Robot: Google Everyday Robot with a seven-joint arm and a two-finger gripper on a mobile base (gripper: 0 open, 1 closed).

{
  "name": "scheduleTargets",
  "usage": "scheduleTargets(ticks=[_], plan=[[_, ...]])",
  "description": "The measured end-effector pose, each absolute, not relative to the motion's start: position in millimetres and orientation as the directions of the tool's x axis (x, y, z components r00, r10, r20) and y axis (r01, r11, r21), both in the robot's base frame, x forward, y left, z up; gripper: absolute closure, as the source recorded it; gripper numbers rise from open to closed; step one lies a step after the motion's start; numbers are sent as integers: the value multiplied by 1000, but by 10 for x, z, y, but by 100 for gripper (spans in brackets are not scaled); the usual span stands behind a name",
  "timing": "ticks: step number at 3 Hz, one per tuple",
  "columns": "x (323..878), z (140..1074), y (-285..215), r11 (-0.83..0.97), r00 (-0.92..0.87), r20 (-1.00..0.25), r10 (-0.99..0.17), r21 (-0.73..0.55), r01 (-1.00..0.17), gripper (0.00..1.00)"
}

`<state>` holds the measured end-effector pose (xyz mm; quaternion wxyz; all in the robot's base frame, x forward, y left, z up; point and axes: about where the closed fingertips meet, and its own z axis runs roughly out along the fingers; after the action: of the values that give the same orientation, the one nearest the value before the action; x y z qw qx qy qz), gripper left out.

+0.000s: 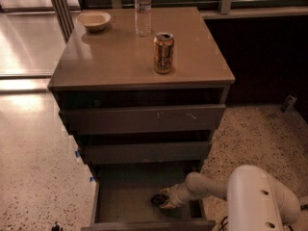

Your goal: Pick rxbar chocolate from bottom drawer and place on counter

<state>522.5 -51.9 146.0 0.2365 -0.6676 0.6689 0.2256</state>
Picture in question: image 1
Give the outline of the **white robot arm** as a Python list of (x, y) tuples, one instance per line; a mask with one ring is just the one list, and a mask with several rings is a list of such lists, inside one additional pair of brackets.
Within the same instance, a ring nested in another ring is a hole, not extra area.
[(162, 209), (185, 206), (210, 194), (227, 202), (228, 231), (284, 231), (300, 216), (293, 191), (257, 166), (236, 167), (228, 180), (219, 181), (198, 172), (185, 181), (159, 191)]

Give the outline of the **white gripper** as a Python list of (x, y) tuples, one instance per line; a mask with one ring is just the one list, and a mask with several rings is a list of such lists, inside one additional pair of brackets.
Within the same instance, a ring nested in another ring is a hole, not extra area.
[(175, 209), (183, 207), (190, 200), (190, 191), (184, 183), (176, 184), (170, 188), (161, 189), (159, 193), (168, 196), (168, 201), (159, 205), (161, 209)]

